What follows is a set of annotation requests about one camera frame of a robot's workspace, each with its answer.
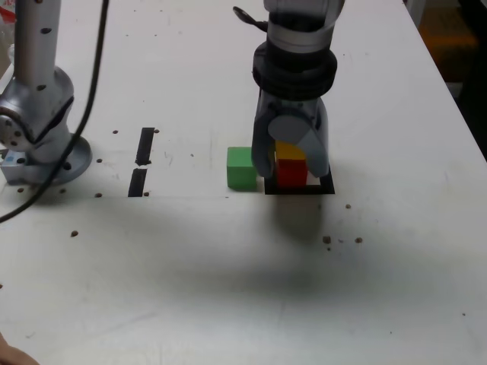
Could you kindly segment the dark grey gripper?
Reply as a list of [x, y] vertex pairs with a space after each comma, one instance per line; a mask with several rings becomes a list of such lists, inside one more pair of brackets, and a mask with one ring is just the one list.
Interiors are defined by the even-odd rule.
[[274, 140], [299, 148], [314, 177], [322, 178], [329, 174], [328, 119], [321, 98], [285, 100], [260, 90], [256, 115], [251, 157], [261, 177], [270, 178], [273, 174], [275, 162], [271, 153]]

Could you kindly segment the person's hand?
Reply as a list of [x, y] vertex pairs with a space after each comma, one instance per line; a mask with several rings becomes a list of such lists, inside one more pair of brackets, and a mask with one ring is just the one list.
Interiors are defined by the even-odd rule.
[[9, 345], [2, 334], [0, 334], [0, 364], [39, 365], [30, 355]]

